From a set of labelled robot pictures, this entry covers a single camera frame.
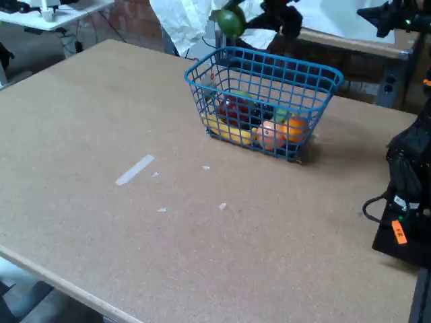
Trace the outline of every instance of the wire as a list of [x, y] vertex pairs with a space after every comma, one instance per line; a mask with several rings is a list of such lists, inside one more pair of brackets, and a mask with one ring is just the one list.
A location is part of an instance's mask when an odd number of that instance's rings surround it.
[[[76, 38], [76, 35], [66, 35], [66, 33], [65, 32], [63, 32], [63, 33], [61, 33], [62, 34], [62, 36], [58, 36], [58, 35], [55, 35], [55, 36], [57, 36], [58, 38], [60, 38], [60, 42], [61, 42], [61, 46], [69, 53], [69, 54], [76, 54], [76, 52], [72, 52], [70, 49], [68, 49], [67, 48], [67, 46], [69, 46], [70, 44], [73, 44], [76, 40], [77, 40], [77, 38]], [[70, 42], [68, 42], [67, 44], [63, 44], [63, 38], [68, 38], [68, 37], [70, 37], [70, 36], [74, 36], [74, 40], [71, 40]]]
[[214, 48], [214, 49], [216, 49], [216, 48], [217, 48], [217, 47], [215, 47], [215, 46], [213, 46], [213, 45], [208, 44], [208, 43], [207, 43], [207, 41], [206, 41], [205, 39], [203, 39], [203, 36], [202, 36], [202, 41], [203, 41], [203, 43], [204, 43], [205, 45], [207, 45], [207, 46], [209, 46], [209, 47], [212, 47], [212, 48]]
[[111, 27], [111, 29], [114, 30], [115, 34], [117, 34], [118, 37], [120, 37], [121, 40], [127, 44], [127, 42], [123, 38], [123, 36], [121, 36], [121, 34], [119, 33], [119, 31], [114, 28], [114, 26], [109, 22], [109, 20], [104, 16], [104, 14], [102, 12], [100, 12], [100, 11], [99, 11], [99, 14], [102, 16], [102, 18], [105, 20], [105, 22]]
[[366, 216], [366, 218], [367, 218], [368, 220], [371, 220], [371, 221], [374, 221], [374, 222], [377, 222], [377, 223], [382, 223], [382, 220], [377, 219], [376, 217], [373, 217], [371, 214], [369, 214], [369, 213], [366, 211], [366, 209], [367, 209], [367, 207], [369, 207], [372, 203], [375, 203], [375, 202], [377, 202], [377, 201], [379, 201], [379, 200], [383, 200], [385, 197], [386, 197], [386, 192], [384, 192], [384, 193], [383, 193], [383, 194], [381, 194], [380, 196], [373, 197], [372, 199], [369, 199], [368, 201], [366, 201], [366, 202], [364, 203], [364, 205], [362, 206], [362, 212], [363, 212], [363, 214]]
[[[382, 220], [380, 220], [380, 219], [377, 219], [376, 217], [374, 217], [374, 216], [372, 216], [371, 214], [369, 214], [368, 212], [367, 212], [367, 208], [372, 204], [372, 203], [375, 203], [375, 202], [377, 202], [377, 201], [379, 201], [379, 200], [383, 200], [383, 199], [385, 199], [387, 197], [387, 192], [384, 192], [383, 194], [381, 194], [381, 195], [379, 195], [379, 196], [376, 196], [376, 197], [373, 197], [372, 199], [369, 199], [368, 201], [366, 201], [365, 203], [364, 203], [364, 205], [362, 206], [362, 213], [366, 216], [366, 218], [368, 219], [368, 220], [371, 220], [371, 221], [374, 221], [374, 222], [377, 222], [377, 223], [379, 223], [379, 224], [383, 224], [383, 225], [388, 225], [388, 226], [391, 226], [391, 221], [382, 221]], [[410, 214], [411, 214], [411, 209], [410, 209], [410, 203], [409, 203], [409, 201], [405, 201], [405, 213], [406, 213], [406, 216], [403, 218], [403, 219], [400, 219], [399, 221], [400, 222], [404, 222], [405, 220], [407, 220], [409, 217], [410, 217]]]
[[[92, 17], [92, 13], [89, 12], [86, 8], [58, 8], [58, 10], [61, 11], [77, 11], [77, 10], [84, 10], [88, 17], [90, 18], [92, 25], [93, 25], [93, 30], [94, 30], [94, 43], [97, 44], [99, 43], [99, 36], [97, 35], [97, 28], [96, 28], [96, 24], [94, 23], [93, 17]], [[78, 31], [78, 27], [79, 27], [79, 20], [76, 26], [76, 34], [75, 37], [77, 36], [77, 31]]]

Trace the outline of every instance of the brown table surface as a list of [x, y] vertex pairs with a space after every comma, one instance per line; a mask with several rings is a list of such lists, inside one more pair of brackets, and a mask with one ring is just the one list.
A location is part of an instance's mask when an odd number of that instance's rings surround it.
[[360, 209], [414, 117], [333, 98], [289, 164], [205, 134], [190, 64], [107, 41], [0, 92], [0, 254], [120, 322], [406, 322]]
[[389, 59], [407, 59], [408, 54], [413, 52], [413, 47], [418, 39], [417, 32], [407, 33], [405, 30], [395, 30], [395, 43], [385, 44], [382, 42], [367, 42], [364, 40], [354, 40], [342, 38], [323, 32], [317, 32], [308, 28], [301, 30], [299, 39], [319, 44], [334, 46], [348, 50], [377, 55]]

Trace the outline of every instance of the blue wire basket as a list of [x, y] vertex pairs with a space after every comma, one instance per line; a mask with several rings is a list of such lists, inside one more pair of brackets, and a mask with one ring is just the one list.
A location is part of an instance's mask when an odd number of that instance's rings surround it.
[[191, 67], [185, 79], [212, 137], [295, 161], [343, 75], [324, 65], [224, 47]]

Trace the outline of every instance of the orange label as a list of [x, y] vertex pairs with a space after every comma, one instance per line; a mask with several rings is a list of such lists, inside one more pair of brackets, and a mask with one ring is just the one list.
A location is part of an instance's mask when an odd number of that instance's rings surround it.
[[406, 244], [407, 238], [405, 237], [403, 227], [398, 220], [392, 221], [392, 229], [395, 237], [397, 238], [398, 244]]

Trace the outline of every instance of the banana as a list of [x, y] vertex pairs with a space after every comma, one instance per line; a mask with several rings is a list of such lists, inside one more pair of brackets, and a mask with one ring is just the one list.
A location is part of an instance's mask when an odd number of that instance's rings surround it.
[[214, 114], [201, 113], [201, 119], [202, 123], [209, 127], [216, 135], [220, 135], [223, 138], [234, 141], [240, 145], [251, 145], [256, 135], [256, 128], [253, 128], [252, 131], [240, 130], [236, 127], [227, 125], [218, 119]]

